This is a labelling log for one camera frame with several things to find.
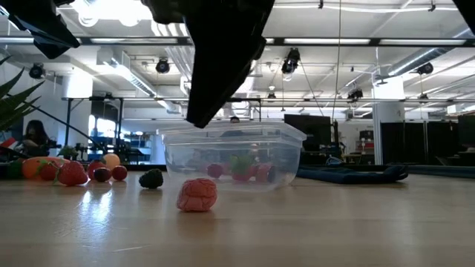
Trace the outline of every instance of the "red squishy ball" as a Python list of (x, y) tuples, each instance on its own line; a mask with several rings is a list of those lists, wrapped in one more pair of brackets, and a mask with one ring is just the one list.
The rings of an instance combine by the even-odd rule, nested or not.
[(127, 168), (124, 166), (116, 166), (112, 169), (112, 177), (117, 181), (122, 181), (127, 178)]
[(88, 165), (88, 176), (90, 179), (94, 179), (94, 171), (98, 168), (106, 168), (105, 164), (102, 163), (100, 160), (95, 159), (91, 161)]
[(177, 208), (182, 211), (209, 211), (216, 203), (216, 184), (209, 179), (194, 179), (183, 183)]

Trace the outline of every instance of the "black partition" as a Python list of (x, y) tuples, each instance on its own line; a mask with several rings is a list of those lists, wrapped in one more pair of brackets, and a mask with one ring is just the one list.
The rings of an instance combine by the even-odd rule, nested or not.
[(381, 123), (383, 164), (441, 165), (464, 151), (456, 122)]
[(403, 162), (404, 125), (401, 122), (381, 123), (383, 164)]
[(423, 123), (381, 123), (383, 164), (425, 164)]
[(459, 125), (455, 122), (427, 123), (427, 159), (429, 165), (441, 165), (440, 158), (454, 156), (459, 145)]

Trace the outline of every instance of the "spotlight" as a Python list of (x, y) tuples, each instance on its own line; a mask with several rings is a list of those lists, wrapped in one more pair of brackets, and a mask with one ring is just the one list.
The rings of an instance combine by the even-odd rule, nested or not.
[(429, 96), (426, 93), (423, 93), (420, 96), (417, 96), (417, 99), (429, 99)]
[(43, 79), (45, 77), (45, 69), (43, 63), (34, 63), (30, 69), (30, 77), (33, 79)]
[(157, 72), (161, 74), (168, 73), (170, 71), (170, 64), (168, 63), (168, 59), (159, 59), (155, 70), (157, 70)]
[(282, 73), (283, 74), (294, 73), (294, 71), (298, 67), (299, 61), (300, 61), (300, 52), (298, 52), (298, 48), (290, 48), (290, 52), (285, 58), (284, 64), (282, 65)]
[(431, 63), (427, 63), (426, 65), (422, 65), (416, 69), (416, 72), (419, 75), (422, 74), (431, 74), (433, 72), (433, 65)]
[(363, 91), (359, 88), (353, 89), (348, 93), (348, 99), (351, 99), (352, 102), (363, 97)]

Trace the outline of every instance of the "toy strawberry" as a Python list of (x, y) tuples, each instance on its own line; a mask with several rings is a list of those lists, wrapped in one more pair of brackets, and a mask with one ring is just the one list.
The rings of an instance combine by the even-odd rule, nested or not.
[(65, 163), (59, 169), (56, 180), (67, 186), (82, 185), (88, 181), (88, 175), (81, 163), (73, 161)]

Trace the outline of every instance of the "black toy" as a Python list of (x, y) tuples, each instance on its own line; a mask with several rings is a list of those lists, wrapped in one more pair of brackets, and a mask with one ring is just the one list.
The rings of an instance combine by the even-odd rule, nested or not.
[(157, 189), (163, 185), (162, 171), (159, 169), (147, 171), (140, 177), (139, 183), (143, 188)]

